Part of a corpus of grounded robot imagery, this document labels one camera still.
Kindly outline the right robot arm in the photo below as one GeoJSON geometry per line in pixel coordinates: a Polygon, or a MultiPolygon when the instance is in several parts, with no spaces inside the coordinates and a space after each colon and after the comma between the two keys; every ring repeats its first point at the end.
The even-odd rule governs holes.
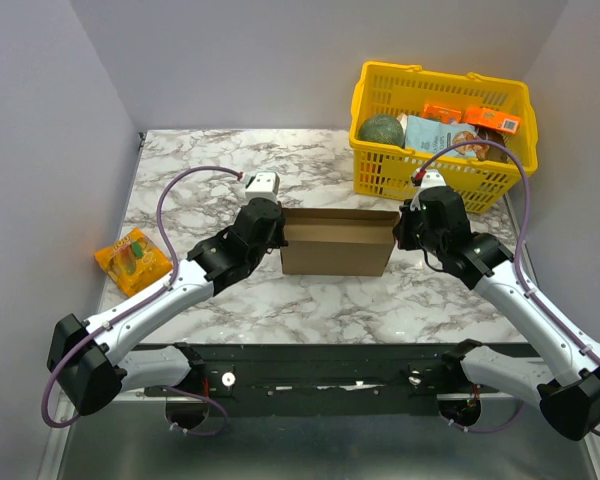
{"type": "Polygon", "coordinates": [[[600,343],[571,322],[517,270],[514,256],[495,236],[475,233],[464,203],[448,186],[423,188],[400,208],[394,228],[402,250],[423,250],[491,303],[542,358],[532,364],[465,340],[448,352],[440,379],[460,392],[492,387],[540,410],[563,437],[578,441],[600,424],[600,343]]]}

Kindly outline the brown cardboard box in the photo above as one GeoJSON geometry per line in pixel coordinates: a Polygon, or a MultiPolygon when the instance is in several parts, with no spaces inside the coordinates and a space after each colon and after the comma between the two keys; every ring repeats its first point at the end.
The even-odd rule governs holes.
{"type": "Polygon", "coordinates": [[[394,250],[396,211],[285,208],[285,275],[383,275],[394,250]]]}

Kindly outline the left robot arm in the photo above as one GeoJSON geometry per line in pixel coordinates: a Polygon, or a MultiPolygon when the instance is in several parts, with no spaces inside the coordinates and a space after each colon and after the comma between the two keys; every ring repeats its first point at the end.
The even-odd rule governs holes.
{"type": "Polygon", "coordinates": [[[132,350],[150,333],[184,310],[219,295],[248,278],[263,257],[286,246],[281,206],[253,198],[234,223],[200,241],[173,272],[115,308],[81,321],[68,314],[52,334],[47,367],[81,416],[108,405],[125,389],[170,385],[181,395],[194,393],[200,368],[181,349],[170,349],[172,366],[133,373],[132,350]]]}

